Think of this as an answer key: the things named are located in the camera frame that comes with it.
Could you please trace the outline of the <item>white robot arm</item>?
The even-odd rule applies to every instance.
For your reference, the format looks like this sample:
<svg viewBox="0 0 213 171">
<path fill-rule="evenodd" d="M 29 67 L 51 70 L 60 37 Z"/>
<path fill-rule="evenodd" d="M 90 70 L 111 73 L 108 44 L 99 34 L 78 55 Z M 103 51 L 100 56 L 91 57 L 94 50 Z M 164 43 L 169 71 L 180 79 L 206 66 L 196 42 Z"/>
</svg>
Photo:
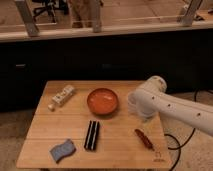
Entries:
<svg viewBox="0 0 213 171">
<path fill-rule="evenodd" d="M 162 77 L 150 77 L 128 94 L 129 110 L 143 118 L 160 112 L 213 136 L 213 106 L 168 95 L 166 89 Z"/>
</svg>

